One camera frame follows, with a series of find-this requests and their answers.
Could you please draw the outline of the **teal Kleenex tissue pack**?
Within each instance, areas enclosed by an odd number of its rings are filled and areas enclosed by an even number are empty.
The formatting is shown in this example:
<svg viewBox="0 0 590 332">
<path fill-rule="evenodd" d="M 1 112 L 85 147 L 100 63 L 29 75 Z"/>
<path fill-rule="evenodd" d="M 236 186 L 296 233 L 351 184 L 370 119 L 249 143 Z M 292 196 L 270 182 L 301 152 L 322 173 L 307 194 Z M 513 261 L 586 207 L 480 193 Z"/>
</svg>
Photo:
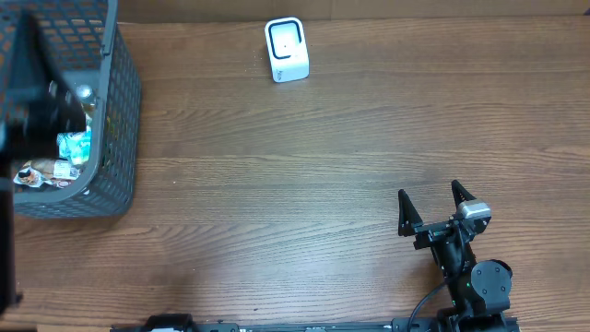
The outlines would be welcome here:
<svg viewBox="0 0 590 332">
<path fill-rule="evenodd" d="M 91 132 L 63 133 L 56 138 L 59 158 L 80 166 L 89 161 Z"/>
</svg>

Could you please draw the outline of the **yellow liquid bottle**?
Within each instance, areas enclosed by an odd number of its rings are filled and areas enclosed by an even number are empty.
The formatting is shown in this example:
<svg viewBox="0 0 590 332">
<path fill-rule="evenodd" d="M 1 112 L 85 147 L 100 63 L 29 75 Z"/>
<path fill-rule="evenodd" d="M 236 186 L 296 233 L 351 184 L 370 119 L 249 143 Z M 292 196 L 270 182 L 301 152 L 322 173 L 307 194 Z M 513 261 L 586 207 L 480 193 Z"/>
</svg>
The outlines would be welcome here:
<svg viewBox="0 0 590 332">
<path fill-rule="evenodd" d="M 88 117 L 93 117 L 97 105 L 97 96 L 94 89 L 90 85 L 79 85 L 76 87 L 76 96 L 84 113 Z"/>
</svg>

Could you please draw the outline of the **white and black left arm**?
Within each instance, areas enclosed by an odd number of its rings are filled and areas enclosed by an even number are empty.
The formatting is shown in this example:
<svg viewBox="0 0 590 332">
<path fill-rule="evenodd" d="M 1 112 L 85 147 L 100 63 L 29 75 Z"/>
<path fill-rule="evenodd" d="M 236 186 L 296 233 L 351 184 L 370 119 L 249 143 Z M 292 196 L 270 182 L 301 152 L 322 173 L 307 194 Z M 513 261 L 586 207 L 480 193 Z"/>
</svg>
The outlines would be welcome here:
<svg viewBox="0 0 590 332">
<path fill-rule="evenodd" d="M 1 121 L 1 310 L 18 304 L 14 245 L 14 160 L 58 156 L 61 133 L 83 132 L 86 117 L 52 59 L 38 19 L 23 9 L 18 17 L 6 95 L 27 113 Z"/>
</svg>

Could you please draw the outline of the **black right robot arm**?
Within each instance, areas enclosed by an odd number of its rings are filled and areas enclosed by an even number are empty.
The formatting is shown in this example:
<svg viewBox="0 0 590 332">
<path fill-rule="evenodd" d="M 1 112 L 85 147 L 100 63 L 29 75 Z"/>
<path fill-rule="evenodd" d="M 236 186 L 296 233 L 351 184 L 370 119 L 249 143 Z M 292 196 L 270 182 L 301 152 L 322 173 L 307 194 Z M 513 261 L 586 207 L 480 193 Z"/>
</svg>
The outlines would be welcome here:
<svg viewBox="0 0 590 332">
<path fill-rule="evenodd" d="M 490 206 L 470 194 L 459 181 L 451 182 L 456 212 L 448 220 L 423 222 L 405 190 L 398 191 L 398 234 L 413 237 L 414 248 L 431 250 L 442 271 L 443 282 L 425 295 L 408 318 L 392 320 L 394 331 L 514 332 L 515 318 L 504 312 L 511 307 L 512 269 L 497 259 L 478 261 L 470 242 L 483 233 L 491 220 Z M 419 319 L 422 306 L 441 289 L 449 291 L 452 305 L 434 317 Z"/>
</svg>

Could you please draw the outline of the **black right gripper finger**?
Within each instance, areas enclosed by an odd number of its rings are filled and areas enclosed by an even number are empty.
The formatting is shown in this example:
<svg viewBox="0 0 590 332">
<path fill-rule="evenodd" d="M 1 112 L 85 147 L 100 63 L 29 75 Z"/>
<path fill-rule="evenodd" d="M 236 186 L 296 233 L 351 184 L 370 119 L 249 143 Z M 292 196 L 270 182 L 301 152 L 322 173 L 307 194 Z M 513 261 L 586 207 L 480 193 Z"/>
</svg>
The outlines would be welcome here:
<svg viewBox="0 0 590 332">
<path fill-rule="evenodd" d="M 398 191 L 398 205 L 398 235 L 404 237 L 415 235 L 416 228 L 423 225 L 423 220 L 404 189 Z"/>
<path fill-rule="evenodd" d="M 476 200 L 476 198 L 472 194 L 470 194 L 458 180 L 452 180 L 451 187 L 454 197 L 454 203 L 457 208 L 460 204 L 466 201 Z"/>
</svg>

